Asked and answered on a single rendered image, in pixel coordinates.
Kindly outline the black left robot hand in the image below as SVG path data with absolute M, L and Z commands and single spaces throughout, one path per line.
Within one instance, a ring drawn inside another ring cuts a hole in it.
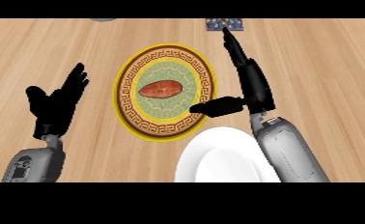
M 68 131 L 76 111 L 76 105 L 89 84 L 85 65 L 79 63 L 68 74 L 60 89 L 51 95 L 37 86 L 26 89 L 30 103 L 30 112 L 36 116 L 33 137 L 40 139 L 45 135 L 63 137 Z

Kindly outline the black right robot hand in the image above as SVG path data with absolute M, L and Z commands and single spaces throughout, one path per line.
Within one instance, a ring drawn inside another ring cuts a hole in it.
M 274 97 L 262 68 L 256 60 L 247 57 L 240 42 L 227 27 L 224 27 L 224 47 L 238 72 L 244 97 L 222 97 L 201 102 L 190 107 L 190 112 L 216 118 L 241 112 L 244 106 L 249 106 L 252 114 L 274 110 Z

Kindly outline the yellow patterned plate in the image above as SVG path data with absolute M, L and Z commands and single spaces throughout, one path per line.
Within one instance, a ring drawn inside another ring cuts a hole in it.
M 218 80 L 204 56 L 188 46 L 160 43 L 138 52 L 114 80 L 113 104 L 128 130 L 144 140 L 185 138 L 207 116 L 190 107 L 215 99 Z

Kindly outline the brown sweet potato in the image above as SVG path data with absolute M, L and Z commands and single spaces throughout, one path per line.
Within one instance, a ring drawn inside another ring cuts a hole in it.
M 147 98 L 170 98 L 176 96 L 184 90 L 184 85 L 176 80 L 160 80 L 147 84 L 139 94 Z

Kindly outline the white plate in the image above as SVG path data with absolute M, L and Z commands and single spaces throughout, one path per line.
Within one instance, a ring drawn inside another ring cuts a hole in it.
M 243 130 L 219 126 L 190 141 L 178 163 L 176 182 L 280 182 L 258 140 Z

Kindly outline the dark blue patterned box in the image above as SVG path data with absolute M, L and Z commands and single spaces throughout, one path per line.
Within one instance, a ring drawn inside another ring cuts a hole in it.
M 227 27 L 231 31 L 243 31 L 244 24 L 241 18 L 207 18 L 206 28 L 209 31 L 221 31 Z

